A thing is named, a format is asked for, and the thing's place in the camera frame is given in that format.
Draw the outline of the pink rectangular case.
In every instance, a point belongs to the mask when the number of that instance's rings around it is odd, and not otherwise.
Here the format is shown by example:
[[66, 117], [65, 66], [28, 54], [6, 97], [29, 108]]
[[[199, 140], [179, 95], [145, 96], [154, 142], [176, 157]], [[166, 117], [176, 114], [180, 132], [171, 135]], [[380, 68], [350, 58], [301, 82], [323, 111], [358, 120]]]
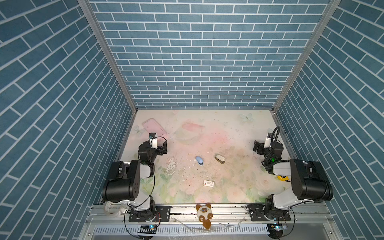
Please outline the pink rectangular case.
[[166, 137], [166, 130], [153, 118], [143, 122], [143, 127], [148, 134], [155, 133], [158, 137]]

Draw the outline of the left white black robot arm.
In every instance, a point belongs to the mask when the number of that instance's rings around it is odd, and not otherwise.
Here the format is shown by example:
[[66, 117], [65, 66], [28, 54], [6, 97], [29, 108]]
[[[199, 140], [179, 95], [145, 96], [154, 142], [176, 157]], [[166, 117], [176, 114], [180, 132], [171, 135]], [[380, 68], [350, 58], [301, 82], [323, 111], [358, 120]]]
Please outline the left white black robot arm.
[[152, 194], [140, 190], [142, 179], [155, 176], [155, 159], [168, 153], [167, 140], [155, 137], [143, 142], [138, 149], [138, 159], [129, 163], [113, 162], [110, 165], [103, 190], [104, 202], [120, 203], [133, 214], [155, 214], [156, 207]]

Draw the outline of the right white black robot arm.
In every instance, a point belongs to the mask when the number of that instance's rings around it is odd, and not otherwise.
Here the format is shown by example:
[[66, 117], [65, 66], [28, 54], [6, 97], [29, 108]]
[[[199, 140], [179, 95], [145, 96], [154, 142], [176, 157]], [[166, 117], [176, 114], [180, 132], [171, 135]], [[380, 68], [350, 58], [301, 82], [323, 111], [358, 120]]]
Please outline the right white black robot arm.
[[283, 218], [293, 207], [306, 203], [320, 203], [333, 199], [334, 191], [321, 163], [298, 159], [284, 160], [284, 146], [279, 141], [254, 142], [253, 151], [262, 155], [262, 166], [268, 174], [277, 176], [291, 186], [279, 194], [269, 195], [263, 207], [255, 213], [268, 220]]

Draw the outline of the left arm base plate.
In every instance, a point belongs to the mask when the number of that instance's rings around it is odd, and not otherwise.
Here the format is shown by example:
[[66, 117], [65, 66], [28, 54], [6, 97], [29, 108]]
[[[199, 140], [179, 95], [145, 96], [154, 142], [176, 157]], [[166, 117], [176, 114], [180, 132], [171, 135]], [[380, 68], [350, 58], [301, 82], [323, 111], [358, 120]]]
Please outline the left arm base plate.
[[142, 211], [128, 211], [130, 223], [144, 223], [144, 222], [169, 222], [171, 213], [170, 206], [156, 206], [151, 205], [147, 210]]

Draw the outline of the blue mini stapler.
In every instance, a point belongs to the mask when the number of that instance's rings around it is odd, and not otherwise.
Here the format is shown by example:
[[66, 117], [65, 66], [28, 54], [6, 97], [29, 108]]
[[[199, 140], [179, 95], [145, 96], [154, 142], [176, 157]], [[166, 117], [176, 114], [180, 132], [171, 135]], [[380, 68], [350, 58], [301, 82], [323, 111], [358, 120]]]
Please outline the blue mini stapler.
[[196, 156], [195, 160], [198, 162], [198, 164], [200, 166], [202, 166], [204, 164], [204, 160], [200, 156]]

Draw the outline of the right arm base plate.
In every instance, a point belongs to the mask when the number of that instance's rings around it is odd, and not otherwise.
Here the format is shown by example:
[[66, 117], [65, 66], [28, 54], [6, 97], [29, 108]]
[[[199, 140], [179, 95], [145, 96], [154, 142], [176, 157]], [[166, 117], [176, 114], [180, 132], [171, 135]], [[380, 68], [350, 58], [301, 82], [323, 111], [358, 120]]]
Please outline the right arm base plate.
[[280, 210], [272, 206], [266, 206], [265, 204], [249, 204], [246, 206], [252, 222], [263, 221], [283, 221], [288, 222], [291, 220], [289, 211]]

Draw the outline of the panda plush toy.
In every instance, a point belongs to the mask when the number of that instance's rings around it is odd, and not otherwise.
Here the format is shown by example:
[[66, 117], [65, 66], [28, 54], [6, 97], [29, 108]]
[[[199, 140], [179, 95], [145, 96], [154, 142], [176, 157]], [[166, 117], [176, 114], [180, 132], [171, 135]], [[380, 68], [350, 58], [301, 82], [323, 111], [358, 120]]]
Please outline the panda plush toy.
[[205, 205], [196, 205], [197, 217], [206, 230], [209, 230], [212, 225], [211, 219], [213, 218], [213, 212], [211, 207], [210, 203], [206, 203]]

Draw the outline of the yellow tape roll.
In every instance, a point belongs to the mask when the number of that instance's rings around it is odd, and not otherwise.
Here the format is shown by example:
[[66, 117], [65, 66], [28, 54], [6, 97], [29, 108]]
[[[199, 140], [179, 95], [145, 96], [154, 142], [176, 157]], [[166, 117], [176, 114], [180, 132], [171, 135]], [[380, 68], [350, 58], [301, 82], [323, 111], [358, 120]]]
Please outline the yellow tape roll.
[[283, 181], [283, 182], [290, 182], [290, 177], [289, 176], [277, 176], [278, 180]]

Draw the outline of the clear plastic lid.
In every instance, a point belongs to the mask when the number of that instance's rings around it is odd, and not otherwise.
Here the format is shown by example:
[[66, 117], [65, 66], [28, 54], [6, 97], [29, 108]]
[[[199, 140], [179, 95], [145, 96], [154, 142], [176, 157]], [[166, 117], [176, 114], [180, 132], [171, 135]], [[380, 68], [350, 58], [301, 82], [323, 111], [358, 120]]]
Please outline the clear plastic lid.
[[171, 134], [171, 138], [181, 144], [192, 145], [200, 140], [205, 130], [205, 126], [195, 123], [184, 123]]

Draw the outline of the aluminium front rail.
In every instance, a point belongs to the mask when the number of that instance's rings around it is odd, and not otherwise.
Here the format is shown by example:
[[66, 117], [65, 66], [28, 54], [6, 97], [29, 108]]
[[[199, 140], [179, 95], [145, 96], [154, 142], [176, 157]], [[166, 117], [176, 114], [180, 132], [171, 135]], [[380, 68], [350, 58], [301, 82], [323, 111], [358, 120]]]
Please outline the aluminium front rail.
[[[184, 224], [198, 224], [197, 210], [195, 204], [169, 204], [171, 207], [169, 222], [160, 222], [163, 224], [184, 223]], [[251, 223], [251, 218], [246, 210], [247, 204], [212, 204], [211, 209], [213, 212], [212, 224], [218, 223]], [[331, 216], [327, 206], [324, 203], [315, 204], [307, 203], [294, 207], [289, 211], [291, 220], [288, 222], [283, 221], [263, 221], [261, 223], [274, 223], [280, 222], [282, 224], [333, 224], [334, 218]], [[87, 217], [86, 225], [117, 225], [124, 223], [124, 216], [109, 217], [104, 212], [103, 205], [93, 205]]]

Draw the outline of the staple box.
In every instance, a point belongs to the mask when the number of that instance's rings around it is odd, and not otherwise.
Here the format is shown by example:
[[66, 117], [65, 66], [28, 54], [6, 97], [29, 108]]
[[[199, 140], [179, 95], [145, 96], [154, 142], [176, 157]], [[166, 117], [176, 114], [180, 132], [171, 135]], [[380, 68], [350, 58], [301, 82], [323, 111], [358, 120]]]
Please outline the staple box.
[[204, 180], [203, 186], [213, 188], [215, 186], [215, 182]]

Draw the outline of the beige mini stapler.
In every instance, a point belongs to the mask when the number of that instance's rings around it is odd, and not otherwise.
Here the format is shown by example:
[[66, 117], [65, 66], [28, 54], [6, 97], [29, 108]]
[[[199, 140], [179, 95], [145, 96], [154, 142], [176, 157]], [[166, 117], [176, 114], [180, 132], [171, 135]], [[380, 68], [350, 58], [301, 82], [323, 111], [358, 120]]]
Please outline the beige mini stapler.
[[226, 161], [225, 157], [219, 154], [215, 155], [215, 160], [218, 161], [220, 164], [224, 164]]

